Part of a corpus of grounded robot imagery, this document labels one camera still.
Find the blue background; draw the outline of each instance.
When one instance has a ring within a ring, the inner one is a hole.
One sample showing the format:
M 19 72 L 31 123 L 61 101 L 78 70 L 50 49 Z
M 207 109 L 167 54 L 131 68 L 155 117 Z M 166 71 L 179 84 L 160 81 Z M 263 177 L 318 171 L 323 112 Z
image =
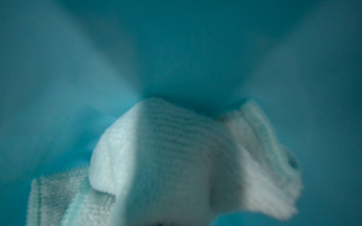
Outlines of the blue background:
M 214 225 L 362 225 L 362 4 L 1 1 L 0 225 L 34 177 L 89 164 L 143 97 L 207 115 L 256 99 L 299 158 L 299 214 Z

